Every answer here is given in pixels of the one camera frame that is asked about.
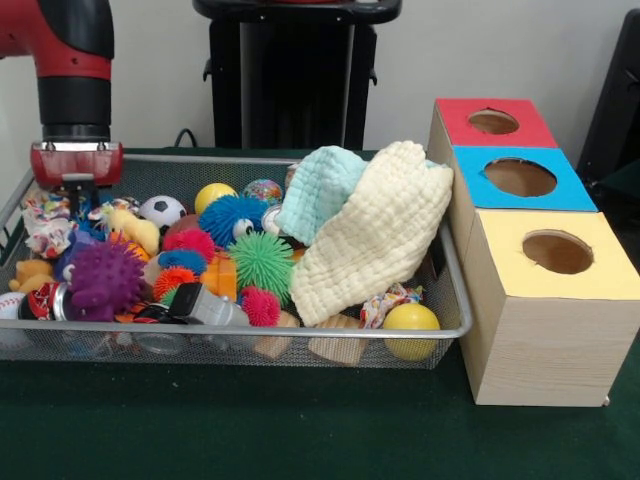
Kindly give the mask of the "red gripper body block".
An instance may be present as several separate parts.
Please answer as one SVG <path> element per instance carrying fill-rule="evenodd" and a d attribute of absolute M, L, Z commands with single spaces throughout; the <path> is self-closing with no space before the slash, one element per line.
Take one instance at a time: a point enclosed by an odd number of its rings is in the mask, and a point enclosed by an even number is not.
<path fill-rule="evenodd" d="M 43 189 L 57 189 L 65 182 L 91 180 L 96 186 L 120 181 L 123 147 L 118 142 L 34 142 L 31 169 Z"/>

